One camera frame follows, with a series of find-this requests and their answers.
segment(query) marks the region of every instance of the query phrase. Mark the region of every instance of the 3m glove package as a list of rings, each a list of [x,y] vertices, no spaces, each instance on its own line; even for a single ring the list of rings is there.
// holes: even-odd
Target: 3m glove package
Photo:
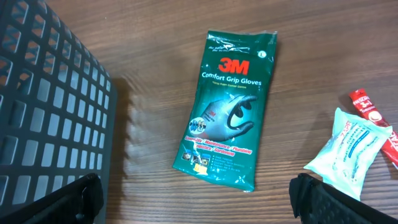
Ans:
[[[173,168],[254,190],[276,43],[276,32],[208,32],[195,103]]]

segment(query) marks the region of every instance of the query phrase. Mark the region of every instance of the wooden surface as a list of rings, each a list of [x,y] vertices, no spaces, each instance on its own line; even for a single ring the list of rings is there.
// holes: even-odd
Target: wooden surface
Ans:
[[[48,4],[118,88],[107,223],[300,223],[290,206],[289,181],[309,172],[303,166],[329,139],[336,107],[354,112],[347,93],[364,87],[398,128],[397,1]],[[208,29],[279,31],[253,193],[171,168]],[[381,153],[361,198],[398,218],[398,171]]]

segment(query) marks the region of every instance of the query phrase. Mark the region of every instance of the plastic wrapper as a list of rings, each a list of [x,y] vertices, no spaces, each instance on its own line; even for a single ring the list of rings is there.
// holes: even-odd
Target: plastic wrapper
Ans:
[[[356,200],[360,200],[366,172],[392,127],[380,127],[359,116],[336,109],[330,140],[304,169],[314,171]]]
[[[195,103],[173,168],[254,190],[276,43],[276,32],[208,32]]]

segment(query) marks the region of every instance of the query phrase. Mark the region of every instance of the black plastic basket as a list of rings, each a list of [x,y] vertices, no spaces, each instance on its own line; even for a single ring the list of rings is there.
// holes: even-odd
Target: black plastic basket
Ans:
[[[106,204],[116,98],[43,0],[0,2],[0,217],[91,172]]]

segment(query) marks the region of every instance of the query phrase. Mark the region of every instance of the red packaging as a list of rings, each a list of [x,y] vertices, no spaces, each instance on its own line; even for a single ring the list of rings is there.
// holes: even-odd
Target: red packaging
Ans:
[[[355,90],[349,94],[349,97],[351,97],[355,108],[363,118],[372,121],[377,126],[390,126],[390,124],[378,112],[377,108],[371,102],[364,89]],[[395,131],[392,131],[391,136],[386,143],[384,143],[381,149],[392,161],[392,164],[398,169],[398,136]]]

